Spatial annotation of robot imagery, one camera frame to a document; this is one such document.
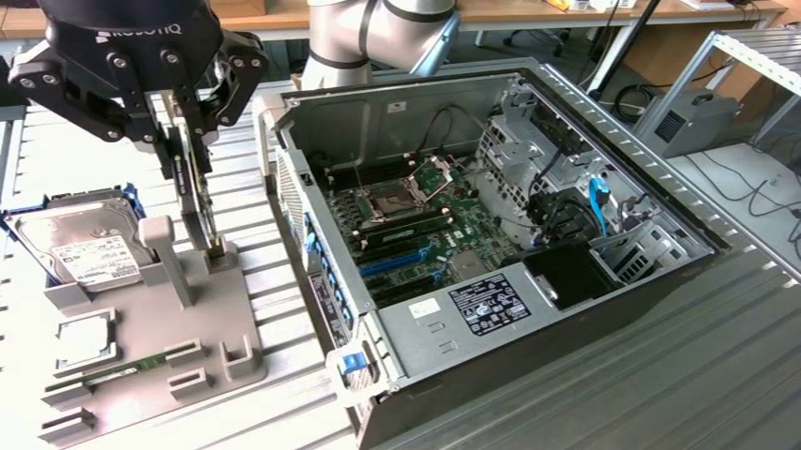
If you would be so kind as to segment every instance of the warning label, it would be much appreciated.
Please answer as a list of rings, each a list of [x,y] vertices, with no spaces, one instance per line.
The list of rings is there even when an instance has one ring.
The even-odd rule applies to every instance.
[[[449,295],[477,336],[492,333],[532,315],[504,274],[450,291]]]
[[[53,252],[82,286],[139,275],[139,265],[123,236],[77,242],[55,247]]]

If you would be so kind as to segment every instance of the metal table surface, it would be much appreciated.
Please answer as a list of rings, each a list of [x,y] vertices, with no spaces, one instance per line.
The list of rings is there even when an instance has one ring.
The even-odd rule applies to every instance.
[[[530,63],[517,60],[493,62],[493,66]],[[247,120],[243,117],[243,125],[225,133],[213,149],[210,185],[221,228],[243,249],[269,378],[89,442],[82,450],[149,445],[170,449],[354,448],[352,424],[334,403],[309,312],[291,282],[261,190]],[[22,124],[16,125],[19,133]],[[82,169],[78,155],[85,152],[114,163],[109,167],[126,165],[139,173],[133,181],[146,183],[141,187],[151,214],[175,212],[171,186],[157,176],[151,156],[133,153],[125,144],[117,153],[41,110],[31,114],[22,137],[24,158],[19,164],[11,161],[19,168],[12,172],[20,173],[11,176],[19,180],[11,189],[58,186],[65,191],[62,182],[81,184],[77,176],[65,173]],[[62,151],[66,143],[75,152]],[[122,158],[125,154],[134,157]],[[79,167],[67,168],[67,164]],[[178,244],[181,248],[187,245],[186,240]],[[11,295],[12,287],[26,282],[20,275],[24,258],[14,247],[3,255],[0,305],[8,308],[0,307],[0,335],[7,337],[0,340],[0,366],[6,367],[0,372],[0,448],[49,448],[31,437],[30,427],[10,422],[26,413],[20,402],[14,403],[24,393],[12,381],[31,375],[20,356],[26,333],[35,326],[15,318],[37,302]],[[641,320],[410,431],[384,450],[797,448],[800,292],[760,249],[737,249]],[[175,436],[186,439],[177,442]]]

